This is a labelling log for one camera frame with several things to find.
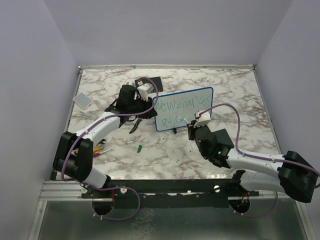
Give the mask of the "blue framed whiteboard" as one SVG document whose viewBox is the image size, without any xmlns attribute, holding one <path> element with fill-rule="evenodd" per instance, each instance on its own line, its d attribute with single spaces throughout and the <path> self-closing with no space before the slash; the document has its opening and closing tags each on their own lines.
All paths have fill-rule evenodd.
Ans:
<svg viewBox="0 0 320 240">
<path fill-rule="evenodd" d="M 211 86 L 163 94 L 152 99 L 156 103 L 154 109 L 155 129 L 158 132 L 185 127 L 184 118 L 191 122 L 197 112 L 213 106 L 214 89 Z"/>
</svg>

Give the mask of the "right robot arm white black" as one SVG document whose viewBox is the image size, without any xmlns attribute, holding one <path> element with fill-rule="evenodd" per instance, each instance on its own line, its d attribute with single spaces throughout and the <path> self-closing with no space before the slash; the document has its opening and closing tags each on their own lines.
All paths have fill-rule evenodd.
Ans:
<svg viewBox="0 0 320 240">
<path fill-rule="evenodd" d="M 236 169 L 229 189 L 240 196 L 248 191 L 285 193 L 292 199 L 310 203 L 318 173 L 297 152 L 284 155 L 256 154 L 237 150 L 226 129 L 211 131 L 196 120 L 187 124 L 188 138 L 195 141 L 201 156 L 218 168 Z"/>
</svg>

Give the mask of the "green marker cap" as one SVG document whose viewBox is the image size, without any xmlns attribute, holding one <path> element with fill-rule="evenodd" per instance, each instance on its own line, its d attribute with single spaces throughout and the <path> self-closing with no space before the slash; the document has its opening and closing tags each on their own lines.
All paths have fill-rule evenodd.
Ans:
<svg viewBox="0 0 320 240">
<path fill-rule="evenodd" d="M 137 153 L 140 153 L 140 152 L 141 152 L 142 147 L 143 147 L 143 146 L 142 146 L 141 144 L 138 146 Z"/>
</svg>

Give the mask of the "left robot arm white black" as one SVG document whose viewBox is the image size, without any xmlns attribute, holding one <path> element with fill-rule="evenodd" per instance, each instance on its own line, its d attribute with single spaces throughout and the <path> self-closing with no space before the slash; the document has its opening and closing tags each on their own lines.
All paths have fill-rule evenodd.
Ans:
<svg viewBox="0 0 320 240">
<path fill-rule="evenodd" d="M 108 134 L 128 122 L 130 117 L 151 119 L 157 116 L 157 102 L 149 97 L 149 94 L 156 90 L 157 87 L 151 80 L 138 87 L 123 85 L 118 98 L 97 120 L 76 133 L 66 131 L 61 135 L 53 169 L 60 173 L 62 179 L 68 176 L 80 183 L 91 185 L 97 196 L 106 197 L 111 190 L 111 178 L 94 168 L 94 147 Z"/>
</svg>

